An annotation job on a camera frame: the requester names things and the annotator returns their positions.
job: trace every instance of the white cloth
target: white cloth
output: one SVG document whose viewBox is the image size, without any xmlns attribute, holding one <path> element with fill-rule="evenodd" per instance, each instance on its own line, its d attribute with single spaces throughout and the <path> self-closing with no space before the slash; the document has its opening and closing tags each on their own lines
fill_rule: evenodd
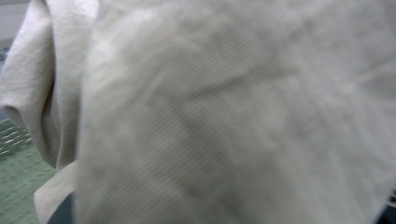
<svg viewBox="0 0 396 224">
<path fill-rule="evenodd" d="M 47 2 L 31 11 L 72 1 Z M 34 57 L 20 32 L 2 104 L 33 135 L 80 120 L 33 136 L 61 168 L 74 148 L 38 143 L 78 138 L 78 223 L 373 223 L 396 186 L 394 5 L 104 0 L 91 34 L 78 10 L 53 23 L 81 27 L 82 47 L 55 34 L 55 56 L 41 44 Z M 53 91 L 37 75 L 51 64 Z"/>
<path fill-rule="evenodd" d="M 67 165 L 76 157 L 80 79 L 97 8 L 96 0 L 33 0 L 0 77 L 4 111 L 61 171 L 35 193 L 40 223 L 75 189 Z"/>
</svg>

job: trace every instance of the green surface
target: green surface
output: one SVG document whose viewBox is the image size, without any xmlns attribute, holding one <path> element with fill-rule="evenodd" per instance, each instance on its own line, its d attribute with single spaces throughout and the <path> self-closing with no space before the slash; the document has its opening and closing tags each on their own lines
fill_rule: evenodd
<svg viewBox="0 0 396 224">
<path fill-rule="evenodd" d="M 55 171 L 9 121 L 0 124 L 0 147 L 0 224 L 38 223 L 33 196 Z"/>
</svg>

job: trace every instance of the metal grate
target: metal grate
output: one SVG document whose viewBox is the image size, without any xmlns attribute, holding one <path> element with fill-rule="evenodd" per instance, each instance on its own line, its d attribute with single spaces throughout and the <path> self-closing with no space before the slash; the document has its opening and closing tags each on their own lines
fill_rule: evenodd
<svg viewBox="0 0 396 224">
<path fill-rule="evenodd" d="M 6 156 L 32 143 L 29 133 L 16 127 L 9 119 L 0 123 L 0 156 Z"/>
<path fill-rule="evenodd" d="M 10 120 L 0 123 L 0 223 L 38 223 L 33 196 L 55 175 L 29 134 Z"/>
</svg>

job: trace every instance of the beige towel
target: beige towel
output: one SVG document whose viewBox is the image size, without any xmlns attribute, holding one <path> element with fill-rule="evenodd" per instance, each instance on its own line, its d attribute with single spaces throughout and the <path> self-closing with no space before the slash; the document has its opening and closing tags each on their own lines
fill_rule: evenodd
<svg viewBox="0 0 396 224">
<path fill-rule="evenodd" d="M 46 161 L 78 139 L 78 223 L 375 221 L 396 186 L 393 2 L 96 7 L 35 0 L 0 79 Z"/>
</svg>

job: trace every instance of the wrinkled fabric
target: wrinkled fabric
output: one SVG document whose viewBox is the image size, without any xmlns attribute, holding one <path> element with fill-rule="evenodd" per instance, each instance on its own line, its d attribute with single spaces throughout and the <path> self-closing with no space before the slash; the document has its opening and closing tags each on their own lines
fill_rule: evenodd
<svg viewBox="0 0 396 224">
<path fill-rule="evenodd" d="M 55 223 L 52 220 L 60 218 L 59 208 L 76 189 L 76 166 L 72 162 L 35 192 L 35 210 L 40 223 Z"/>
<path fill-rule="evenodd" d="M 64 33 L 57 50 L 54 35 L 43 45 L 54 55 L 41 49 L 31 60 L 56 63 L 27 63 L 32 79 L 7 63 L 2 104 L 34 134 L 45 118 L 54 127 L 79 122 L 77 135 L 43 129 L 49 140 L 36 140 L 78 138 L 78 223 L 375 223 L 396 186 L 392 7 L 103 0 L 93 25 L 85 23 L 84 48 L 73 51 L 78 37 Z M 58 22 L 62 29 L 70 18 Z M 17 58 L 15 46 L 18 39 Z M 37 88 L 40 78 L 54 80 L 53 90 Z M 32 99 L 59 117 L 28 111 Z M 73 151 L 38 148 L 57 161 Z"/>
<path fill-rule="evenodd" d="M 50 165 L 75 160 L 80 80 L 98 2 L 33 0 L 0 77 L 0 104 Z"/>
</svg>

